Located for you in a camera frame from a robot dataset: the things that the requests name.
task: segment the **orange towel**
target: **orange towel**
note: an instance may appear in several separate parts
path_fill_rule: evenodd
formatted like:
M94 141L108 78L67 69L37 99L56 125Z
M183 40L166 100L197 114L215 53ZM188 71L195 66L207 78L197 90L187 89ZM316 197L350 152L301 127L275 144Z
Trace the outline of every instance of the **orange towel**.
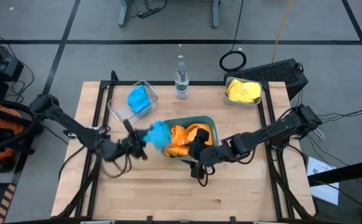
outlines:
M174 125L171 127L172 144L164 148L164 154L168 157L189 156L189 148L185 145L194 140L199 128L209 132L206 144L212 146L211 129L207 124L192 124L186 130L180 125Z

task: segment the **gray floor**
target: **gray floor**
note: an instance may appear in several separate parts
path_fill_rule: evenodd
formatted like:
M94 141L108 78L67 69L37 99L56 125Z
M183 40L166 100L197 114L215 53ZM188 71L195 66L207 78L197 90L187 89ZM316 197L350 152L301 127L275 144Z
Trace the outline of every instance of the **gray floor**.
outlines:
M16 40L60 40L75 0L0 0L0 36ZM160 6L160 0L151 5ZM348 1L362 29L362 0ZM144 11L142 0L136 0ZM168 0L167 7L146 19L133 18L124 28L117 26L120 1L81 0L71 27L72 40L138 39L233 39L241 0L223 0L220 28L211 29L211 4L198 0ZM274 40L288 0L245 1L237 39ZM129 14L136 12L134 6ZM295 0L282 40L359 40L339 0ZM28 104L44 89L58 45L12 45L16 55L34 72L35 81L25 92ZM74 116L82 82L107 80L115 70L121 80L172 80L178 56L184 56L192 80L222 80L220 57L230 45L66 45L50 93L65 112ZM247 55L246 67L269 63L273 45L237 45ZM302 62L309 84L303 102L317 114L362 109L362 46L360 45L280 45L277 60L295 58ZM238 58L226 60L228 66ZM21 80L30 81L24 70ZM61 128L47 123L55 132ZM362 116L346 118L321 127L326 140L317 142L347 164L362 162ZM301 141L308 155L318 158L307 141ZM7 222L49 218L57 188L57 174L64 160L66 145L50 133L35 141L36 153L27 159ZM338 161L321 153L331 165ZM12 174L0 174L0 182ZM357 182L344 182L341 188L361 200L354 189ZM320 202L321 217L340 221L359 220L360 208L340 196L340 206Z

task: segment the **wooden table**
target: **wooden table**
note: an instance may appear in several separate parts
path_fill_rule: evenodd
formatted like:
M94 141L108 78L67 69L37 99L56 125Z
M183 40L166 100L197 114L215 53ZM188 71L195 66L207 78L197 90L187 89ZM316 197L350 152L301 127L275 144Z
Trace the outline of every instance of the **wooden table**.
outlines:
M99 82L83 84L75 119L84 126L92 125L98 87ZM190 94L183 100L175 96L174 86L155 88L159 94L157 109L133 124L134 128L145 129L158 119L196 115L209 115L214 119L219 139L261 128L258 109L247 110L222 102L223 86L190 86ZM114 87L115 103L126 104L126 97L121 93L127 89L129 86ZM285 84L270 83L270 92L278 117L290 108ZM265 97L262 99L267 113ZM100 122L104 106L102 103ZM127 135L122 123L114 117L109 118L108 125L112 127L113 140ZM291 144L300 147L297 140L291 140ZM66 158L79 147L77 140L70 141ZM118 179L110 179L100 173L94 220L146 220L146 216L152 215L154 220L228 221L230 216L236 216L239 221L276 221L263 144L258 145L255 158L249 165L216 165L216 173L209 177L209 184L205 188L190 177L190 169L185 163L164 157L151 144L147 145L146 153L149 157L147 161L133 159L132 171ZM73 158L63 170L52 215L60 213L79 189L85 155L86 150ZM290 190L313 215L315 209L301 155L286 148L283 156ZM103 166L112 174L117 172L111 163L104 163ZM280 188L279 195L283 216L287 217L284 194ZM85 198L83 214L86 214L88 192Z

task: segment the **gray bin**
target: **gray bin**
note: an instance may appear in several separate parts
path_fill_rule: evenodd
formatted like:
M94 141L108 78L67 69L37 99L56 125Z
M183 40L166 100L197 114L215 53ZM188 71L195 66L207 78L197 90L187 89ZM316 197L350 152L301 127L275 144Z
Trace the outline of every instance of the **gray bin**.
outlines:
M191 116L191 117L187 117L187 118L168 119L163 122L164 122L164 124L167 124L167 126L170 129L174 125L180 125L186 129L192 124L208 124L208 126L210 126L210 129L211 129L212 144L214 146L219 145L216 123L210 116L205 116L205 115L204 116ZM182 159L182 160L192 160L193 159L191 156L167 157L167 158Z
M260 98L255 102L255 103L240 103L240 102L235 102L235 101L232 101L228 98L228 95L226 94L226 89L228 89L228 86L232 83L232 81L236 79L236 80L239 80L241 81L242 83L247 83L247 82L254 82L254 83L258 83L260 85L260 89L262 91L262 85L261 83L259 82L255 82L255 81L250 81L250 80L245 80L245 79L242 79L242 78L235 78L235 77L228 77L226 79L226 85L225 85L225 91L224 91L224 103L227 104L227 105L232 105L232 106L240 106L240 107L243 107L243 108L247 108L247 109L254 109L257 107L257 105L261 102L261 96L262 96L262 93L260 95Z

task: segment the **white paper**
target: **white paper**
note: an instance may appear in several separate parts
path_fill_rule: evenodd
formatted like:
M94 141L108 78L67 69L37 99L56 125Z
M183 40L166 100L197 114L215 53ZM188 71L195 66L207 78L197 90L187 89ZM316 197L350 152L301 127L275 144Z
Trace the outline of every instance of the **white paper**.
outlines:
M324 171L336 169L322 161L314 159L312 157L308 158L308 169L307 175L319 174ZM338 188L339 183L331 184L332 186ZM333 205L338 205L338 190L333 189L327 185L321 185L316 187L311 187L312 196L322 199L326 202L332 203Z

